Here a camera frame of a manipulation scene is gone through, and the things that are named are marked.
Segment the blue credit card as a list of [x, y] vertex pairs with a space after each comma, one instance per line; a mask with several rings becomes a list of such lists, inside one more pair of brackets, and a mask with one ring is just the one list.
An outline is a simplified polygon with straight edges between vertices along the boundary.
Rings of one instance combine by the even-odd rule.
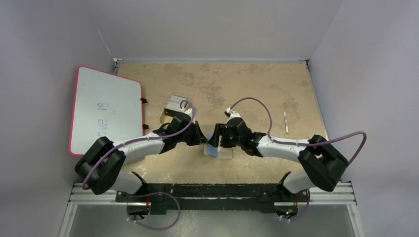
[[210, 144], [207, 144], [207, 155], [212, 158], [219, 158], [220, 147], [214, 147]]

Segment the beige leather card holder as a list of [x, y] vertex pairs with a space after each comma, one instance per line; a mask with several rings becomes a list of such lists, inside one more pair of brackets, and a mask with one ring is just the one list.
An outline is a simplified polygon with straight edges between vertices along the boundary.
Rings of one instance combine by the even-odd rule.
[[[231, 148], [222, 148], [220, 147], [220, 154], [219, 154], [219, 158], [216, 159], [232, 159], [233, 158], [233, 149]], [[209, 157], [207, 155], [207, 144], [204, 146], [204, 155]]]

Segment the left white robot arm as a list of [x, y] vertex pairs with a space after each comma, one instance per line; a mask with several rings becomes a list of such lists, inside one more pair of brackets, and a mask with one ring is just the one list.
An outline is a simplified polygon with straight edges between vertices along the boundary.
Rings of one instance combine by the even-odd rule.
[[147, 197], [145, 181], [135, 172], [122, 171], [126, 163], [166, 153], [179, 143], [196, 146], [206, 142], [198, 122], [182, 113], [139, 138], [119, 142], [106, 136], [98, 138], [76, 164], [75, 172], [83, 179], [83, 190], [91, 190], [96, 195], [108, 190], [120, 191], [141, 202]]

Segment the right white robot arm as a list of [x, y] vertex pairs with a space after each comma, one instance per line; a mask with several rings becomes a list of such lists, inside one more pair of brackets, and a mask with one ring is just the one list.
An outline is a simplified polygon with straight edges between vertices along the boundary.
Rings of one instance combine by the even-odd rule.
[[277, 194], [289, 201], [296, 193], [317, 187], [332, 192], [349, 165], [348, 160], [331, 144], [322, 145], [325, 138], [314, 135], [308, 146], [297, 146], [289, 139], [273, 142], [266, 133], [253, 132], [242, 118], [217, 123], [207, 142], [208, 150], [239, 147], [249, 156], [283, 158], [299, 163], [302, 169], [285, 175]]

